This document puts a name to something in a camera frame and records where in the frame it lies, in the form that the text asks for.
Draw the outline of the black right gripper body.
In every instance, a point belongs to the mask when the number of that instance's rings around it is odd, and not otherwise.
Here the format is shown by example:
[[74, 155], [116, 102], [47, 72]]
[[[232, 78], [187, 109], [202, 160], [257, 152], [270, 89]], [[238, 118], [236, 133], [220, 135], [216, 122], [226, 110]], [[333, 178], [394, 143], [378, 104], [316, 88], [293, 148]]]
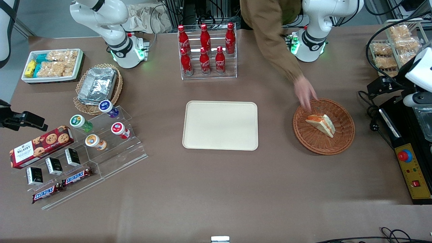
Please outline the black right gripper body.
[[25, 118], [28, 115], [28, 111], [24, 111], [22, 113], [13, 112], [10, 107], [11, 105], [8, 102], [4, 100], [0, 100], [1, 128], [7, 128], [14, 131], [18, 131], [20, 127], [27, 126], [25, 122]]

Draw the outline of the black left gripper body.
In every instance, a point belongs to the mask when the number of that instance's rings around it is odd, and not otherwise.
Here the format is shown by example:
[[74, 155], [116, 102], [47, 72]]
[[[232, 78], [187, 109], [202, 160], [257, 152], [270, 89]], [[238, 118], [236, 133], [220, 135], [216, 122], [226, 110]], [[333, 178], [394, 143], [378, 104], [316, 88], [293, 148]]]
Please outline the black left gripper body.
[[389, 76], [381, 76], [381, 84], [384, 91], [399, 91], [406, 89], [406, 86], [397, 82], [395, 78]]

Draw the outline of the person's bare hand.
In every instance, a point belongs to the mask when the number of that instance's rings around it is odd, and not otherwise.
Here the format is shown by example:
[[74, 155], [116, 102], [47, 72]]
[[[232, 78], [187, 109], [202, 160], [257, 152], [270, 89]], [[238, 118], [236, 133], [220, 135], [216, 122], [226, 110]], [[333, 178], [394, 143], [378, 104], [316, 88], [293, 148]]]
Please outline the person's bare hand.
[[311, 112], [311, 101], [318, 100], [318, 97], [309, 80], [304, 76], [298, 77], [294, 81], [294, 92], [301, 106], [308, 112]]

